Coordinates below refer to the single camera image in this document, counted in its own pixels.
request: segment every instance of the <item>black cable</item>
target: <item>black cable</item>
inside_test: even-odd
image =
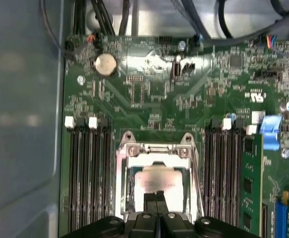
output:
[[[283,8],[280,0],[270,0],[270,3],[273,7],[273,10],[281,17],[285,17],[289,15],[289,11]]]
[[[188,15],[188,13],[186,12],[186,10],[184,9],[184,7],[180,4],[180,0],[170,0],[174,6],[174,8],[182,15],[182,17],[184,17],[189,24],[191,25],[191,27],[194,29],[194,31],[196,32],[197,36],[200,36],[200,32],[199,29],[197,28],[195,22],[193,21],[193,19],[190,17],[190,15]]]
[[[207,30],[204,27],[203,22],[201,21],[194,3],[192,0],[181,0],[185,11],[188,13],[190,18],[195,22],[197,29],[205,40],[210,40],[211,37],[208,34]]]
[[[227,38],[232,38],[230,31],[228,30],[226,20],[225,20],[225,3],[226,0],[218,0],[218,20],[220,28],[222,29],[224,35]]]
[[[200,30],[203,38],[204,38],[204,44],[205,45],[211,45],[211,46],[230,46],[230,45],[237,45],[237,44],[241,44],[244,41],[248,41],[248,40],[253,40],[256,39],[257,37],[267,34],[271,31],[277,30],[279,29],[281,26],[287,24],[287,22],[289,21],[289,15],[283,17],[282,19],[276,21],[274,24],[267,26],[259,31],[256,31],[254,33],[245,35],[245,36],[241,36],[238,38],[232,38],[232,39],[211,39],[208,32],[206,31],[205,27],[203,24],[201,23],[200,17],[195,9],[194,3],[191,0],[182,0],[183,6],[186,9],[187,13],[190,14],[190,16],[194,20],[198,29]]]
[[[106,6],[105,6],[103,0],[97,0],[97,3],[98,3],[99,11],[101,12],[101,14],[103,16],[103,19],[104,19],[104,22],[105,22],[105,25],[107,27],[109,35],[114,36],[115,30],[113,27],[113,23],[110,20],[110,16],[108,14],[108,11],[106,9]]]
[[[94,8],[94,11],[95,11],[95,14],[96,14],[96,18],[99,22],[99,26],[100,26],[100,29],[102,31],[102,33],[104,35],[108,35],[108,30],[106,28],[106,25],[105,25],[105,22],[104,22],[104,19],[103,19],[103,15],[101,14],[99,8],[98,8],[98,4],[97,4],[97,1],[96,0],[90,0],[91,4],[93,5],[93,8]]]
[[[128,25],[129,19],[129,10],[130,10],[130,1],[123,0],[122,3],[122,19],[119,27],[119,35],[124,36],[126,33],[126,27]]]
[[[40,12],[41,12],[43,23],[44,23],[45,29],[47,30],[47,33],[49,34],[53,43],[57,46],[57,48],[60,50],[60,52],[62,53],[64,57],[72,59],[73,57],[75,57],[76,54],[80,53],[88,45],[88,42],[86,42],[80,45],[74,51],[69,51],[65,49],[64,47],[62,47],[61,44],[58,42],[55,34],[52,31],[52,28],[51,28],[51,25],[50,25],[50,22],[46,13],[45,0],[40,0]]]

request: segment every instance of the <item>cable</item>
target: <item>cable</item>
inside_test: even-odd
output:
[[[95,14],[96,14],[96,18],[99,22],[99,26],[100,26],[100,29],[102,31],[102,33],[104,35],[107,35],[108,34],[108,30],[106,28],[106,25],[105,25],[105,22],[104,22],[104,19],[103,19],[103,15],[101,14],[99,8],[98,8],[98,4],[96,2],[96,0],[90,0],[91,4],[93,5],[93,8],[94,8],[94,11],[95,11]]]
[[[222,29],[224,35],[227,38],[232,38],[230,31],[228,30],[226,20],[225,20],[225,3],[226,0],[218,0],[218,20],[220,28]]]
[[[211,37],[208,34],[207,30],[205,29],[204,24],[201,21],[192,0],[181,0],[181,1],[182,1],[185,11],[188,13],[191,19],[195,22],[197,29],[199,30],[200,34],[205,39],[205,41],[211,40]]]
[[[182,5],[178,2],[179,0],[170,0],[171,3],[173,4],[174,8],[182,15],[182,17],[184,17],[189,24],[191,25],[191,27],[194,29],[194,31],[196,32],[196,34],[198,36],[200,36],[200,32],[199,29],[197,28],[195,22],[193,21],[193,19],[188,15],[188,13],[186,12],[186,10],[184,9],[184,7],[182,7]]]
[[[129,19],[129,10],[130,10],[130,1],[123,0],[122,3],[122,19],[119,27],[119,35],[124,36],[126,33],[126,27],[128,25]]]
[[[275,47],[275,41],[276,41],[277,37],[276,36],[267,36],[267,45],[268,45],[268,49],[272,50],[273,52],[275,52],[278,55],[281,56],[285,56],[285,57],[289,57],[289,53],[286,52],[282,52],[279,49],[277,49]]]
[[[67,49],[62,47],[60,45],[60,43],[58,42],[55,34],[52,31],[52,28],[51,28],[51,25],[50,25],[50,22],[49,22],[49,19],[47,17],[47,13],[46,13],[45,0],[40,0],[40,12],[41,12],[41,15],[42,15],[42,18],[43,18],[43,23],[44,23],[45,29],[47,30],[47,33],[49,34],[49,36],[51,37],[53,43],[60,50],[61,54],[65,58],[73,58],[76,54],[80,53],[85,47],[87,47],[88,42],[83,43],[78,48],[76,48],[74,51],[68,51]]]
[[[109,35],[114,36],[115,35],[115,30],[113,28],[113,24],[112,24],[112,22],[110,20],[110,16],[108,14],[108,11],[106,9],[106,6],[105,6],[103,0],[97,0],[97,4],[98,4],[98,8],[99,8],[100,13],[103,16],[103,20],[105,22],[105,25],[107,27]]]
[[[288,21],[289,21],[289,15],[283,17],[282,19],[278,20],[277,22],[275,22],[274,24],[267,26],[259,31],[256,31],[254,33],[245,35],[245,36],[241,36],[238,38],[233,38],[233,39],[211,39],[208,32],[206,31],[205,27],[203,24],[201,23],[200,17],[198,15],[198,13],[196,12],[194,3],[191,0],[182,0],[183,6],[186,10],[189,10],[189,13],[192,14],[194,9],[195,11],[195,16],[194,19],[197,19],[198,22],[195,21],[198,29],[201,32],[201,35],[203,36],[204,40],[204,44],[207,46],[230,46],[230,45],[237,45],[240,43],[243,43],[244,41],[248,41],[248,40],[252,40],[255,39],[261,35],[267,34],[268,32],[271,32],[273,30],[276,30],[278,28],[280,28],[281,26],[285,25]]]

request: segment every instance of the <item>wire bundle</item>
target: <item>wire bundle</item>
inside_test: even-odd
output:
[[[203,43],[206,46],[207,45],[229,46],[229,45],[240,44],[240,43],[243,43],[244,41],[256,39],[261,35],[265,35],[270,31],[276,30],[280,28],[281,26],[287,24],[287,22],[289,21],[289,14],[288,14],[287,16],[278,20],[274,24],[267,26],[254,33],[242,36],[242,37],[231,38],[231,39],[212,39],[210,35],[208,34],[207,30],[205,29],[200,19],[200,16],[195,9],[195,6],[192,0],[181,0],[183,7],[177,1],[178,0],[171,0],[174,7],[177,10],[179,10],[181,15],[183,15],[185,18],[189,18],[189,22],[191,23],[191,26],[194,28],[197,35],[201,35],[204,38]]]

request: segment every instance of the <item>chip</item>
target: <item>chip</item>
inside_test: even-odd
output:
[[[253,140],[250,138],[245,138],[243,143],[243,151],[246,153],[253,153]]]
[[[242,56],[231,55],[230,56],[230,67],[241,68],[242,67]]]
[[[243,189],[247,192],[247,193],[252,193],[252,181],[244,178],[243,180]]]
[[[251,217],[245,212],[243,213],[243,225],[248,231],[251,229]]]

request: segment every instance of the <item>dimm slot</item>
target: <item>dimm slot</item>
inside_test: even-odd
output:
[[[214,217],[215,216],[215,195],[216,195],[216,156],[217,156],[217,137],[219,135],[217,133],[213,134],[213,141],[212,141],[212,147],[213,147],[213,152],[211,154],[211,161],[210,161],[210,184],[211,184],[211,195],[210,195],[210,216]]]
[[[111,134],[108,131],[104,132],[104,172],[103,172],[103,213],[102,217],[108,216],[110,203],[110,165],[111,165]]]
[[[78,153],[79,153],[79,136],[78,130],[73,130],[70,134],[70,175],[69,175],[69,232],[76,230],[76,209],[77,209],[77,172],[78,172]]]
[[[80,197],[80,205],[81,205],[81,220],[80,225],[85,226],[88,224],[87,222],[87,207],[88,207],[88,188],[89,188],[89,161],[90,161],[90,136],[89,130],[85,130],[82,136],[82,159],[81,159],[81,197]]]
[[[99,131],[95,131],[93,134],[93,146],[92,146],[92,166],[91,166],[91,222],[98,220],[98,205],[99,205],[99,160],[100,160],[100,146],[101,146],[101,134]]]
[[[240,210],[240,175],[241,175],[241,157],[242,157],[242,142],[244,138],[244,133],[240,130],[236,131],[237,135],[237,143],[236,143],[236,188],[234,189],[234,197],[235,197],[235,211],[234,211],[234,226],[239,226],[239,210]]]
[[[225,190],[225,202],[226,202],[226,209],[225,209],[225,222],[230,223],[230,210],[231,210],[231,168],[232,168],[232,158],[234,155],[233,152],[233,145],[232,145],[232,135],[231,133],[227,137],[227,143],[226,143],[226,174],[225,174],[225,181],[226,181],[226,190]]]
[[[220,194],[221,194],[221,189],[222,189],[222,186],[221,186],[221,180],[220,180],[220,176],[222,174],[222,167],[220,166],[221,165],[221,161],[224,157],[224,151],[223,151],[223,141],[224,141],[224,138],[223,138],[223,135],[222,134],[217,134],[217,148],[216,148],[216,156],[215,156],[215,174],[214,174],[214,185],[215,185],[215,197],[214,197],[214,202],[215,202],[215,214],[214,214],[214,217],[215,218],[220,218],[220,215],[221,215],[221,212],[220,212],[220,204],[221,204],[221,197],[220,197]]]
[[[204,146],[204,212],[205,216],[209,215],[209,192],[210,192],[210,180],[209,180],[209,162],[210,162],[210,156],[212,153],[212,147],[211,147],[211,141],[212,141],[212,134],[210,133],[209,129],[205,130],[205,146]]]
[[[220,168],[221,169],[221,189],[220,189],[220,208],[221,208],[221,214],[219,219],[226,222],[226,209],[227,209],[227,165],[228,161],[231,159],[230,156],[230,146],[231,146],[231,134],[229,131],[225,131],[223,134],[223,142],[222,142],[222,152],[223,152],[223,158],[221,159]]]
[[[261,238],[268,237],[268,206],[262,203],[262,229]]]

